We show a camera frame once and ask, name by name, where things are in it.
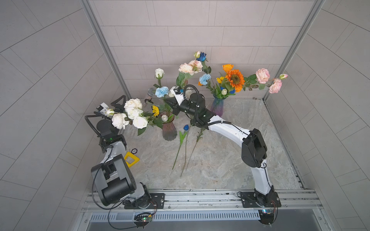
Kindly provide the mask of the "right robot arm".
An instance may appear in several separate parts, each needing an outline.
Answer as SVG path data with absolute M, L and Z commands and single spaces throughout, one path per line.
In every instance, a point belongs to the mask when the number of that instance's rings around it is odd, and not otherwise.
M 176 98 L 165 99 L 175 115 L 184 112 L 193 116 L 191 123 L 199 128 L 217 132 L 241 147 L 241 159 L 251 168 L 255 189 L 253 200 L 260 207 L 273 204 L 274 187 L 267 173 L 267 146 L 259 130 L 247 130 L 225 121 L 216 113 L 205 107 L 201 97 L 195 102 L 194 93 L 190 100 L 184 99 L 180 104 Z

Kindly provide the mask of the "white rose bouquet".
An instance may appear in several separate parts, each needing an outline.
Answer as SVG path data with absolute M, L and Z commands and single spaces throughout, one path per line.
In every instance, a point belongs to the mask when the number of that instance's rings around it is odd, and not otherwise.
M 142 110 L 143 105 L 141 101 L 136 99 L 130 99 L 124 105 L 124 113 L 115 113 L 112 116 L 107 116 L 111 118 L 112 125 L 119 129 L 124 130 L 128 125 L 133 125 L 138 130 L 138 136 L 146 131 L 148 125 L 153 126 L 154 117 L 152 112 L 145 112 Z

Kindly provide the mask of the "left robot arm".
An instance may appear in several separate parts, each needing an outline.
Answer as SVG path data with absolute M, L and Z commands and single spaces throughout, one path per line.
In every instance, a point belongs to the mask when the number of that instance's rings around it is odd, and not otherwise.
M 99 146 L 105 157 L 91 169 L 93 187 L 96 189 L 102 209 L 123 203 L 126 209 L 146 209 L 151 204 L 151 195 L 142 183 L 136 183 L 124 156 L 127 143 L 119 129 L 112 125 L 107 115 L 108 106 L 101 104 L 93 115 L 85 116 L 88 125 L 99 138 Z

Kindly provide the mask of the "dark red glass vase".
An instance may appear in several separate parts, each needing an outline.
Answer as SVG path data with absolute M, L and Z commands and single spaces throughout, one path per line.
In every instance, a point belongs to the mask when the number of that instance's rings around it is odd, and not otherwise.
M 174 116 L 171 116 L 168 121 L 163 123 L 162 136 L 166 141 L 172 141 L 177 137 L 177 130 L 173 121 Z

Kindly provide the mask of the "small blue tulip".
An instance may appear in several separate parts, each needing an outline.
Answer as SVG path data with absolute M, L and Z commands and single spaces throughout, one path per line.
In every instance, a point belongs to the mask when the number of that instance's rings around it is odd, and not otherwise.
M 178 151 L 177 151 L 177 154 L 176 154 L 175 161 L 173 163 L 172 169 L 174 169 L 174 167 L 176 165 L 176 162 L 177 162 L 177 159 L 178 159 L 178 156 L 179 156 L 179 152 L 180 152 L 181 146 L 182 146 L 182 144 L 184 142 L 184 139 L 188 135 L 189 129 L 190 129 L 190 126 L 189 125 L 185 125 L 184 128 L 183 128 L 183 131 L 179 131 L 179 147 L 178 147 Z

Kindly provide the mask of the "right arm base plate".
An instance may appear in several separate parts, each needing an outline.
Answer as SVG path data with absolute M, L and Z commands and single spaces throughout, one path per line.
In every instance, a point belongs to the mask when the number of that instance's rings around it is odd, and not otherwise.
M 260 192 L 237 192 L 244 208 L 280 208 L 281 202 L 276 191 L 271 190 L 267 195 Z

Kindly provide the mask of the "dark blue rose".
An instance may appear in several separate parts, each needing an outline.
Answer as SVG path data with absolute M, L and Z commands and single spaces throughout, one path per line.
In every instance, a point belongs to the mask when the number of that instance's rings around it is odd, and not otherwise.
M 190 132 L 190 129 L 191 129 L 191 126 L 189 125 L 188 126 L 188 129 L 187 129 L 187 133 L 186 133 L 186 136 L 185 136 L 185 160 L 184 160 L 184 165 L 183 165 L 183 168 L 182 168 L 182 171 L 181 171 L 181 175 L 180 175 L 180 178 L 182 177 L 183 173 L 184 173 L 184 170 L 185 170 L 185 165 L 187 163 L 187 144 L 188 144 L 188 135 L 189 135 L 189 132 Z

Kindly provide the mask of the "dark blue rose vase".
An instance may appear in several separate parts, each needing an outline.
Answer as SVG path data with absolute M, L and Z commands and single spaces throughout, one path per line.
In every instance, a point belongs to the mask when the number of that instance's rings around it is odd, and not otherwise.
M 206 53 L 200 53 L 199 57 L 197 58 L 197 61 L 200 61 L 202 64 L 202 71 L 205 74 L 210 74 L 212 72 L 212 68 L 210 66 L 207 66 L 206 62 L 208 62 L 206 58 Z

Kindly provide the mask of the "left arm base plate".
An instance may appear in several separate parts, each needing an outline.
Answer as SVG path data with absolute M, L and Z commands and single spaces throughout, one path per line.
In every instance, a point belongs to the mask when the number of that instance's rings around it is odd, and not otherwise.
M 163 209 L 165 201 L 164 193 L 150 193 L 150 196 L 145 194 L 139 199 L 124 202 L 124 209 Z

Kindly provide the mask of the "blue purple glass vase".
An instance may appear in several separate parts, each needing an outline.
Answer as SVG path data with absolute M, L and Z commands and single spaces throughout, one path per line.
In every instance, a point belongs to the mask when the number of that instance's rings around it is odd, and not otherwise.
M 224 99 L 214 98 L 210 111 L 222 117 L 224 113 Z

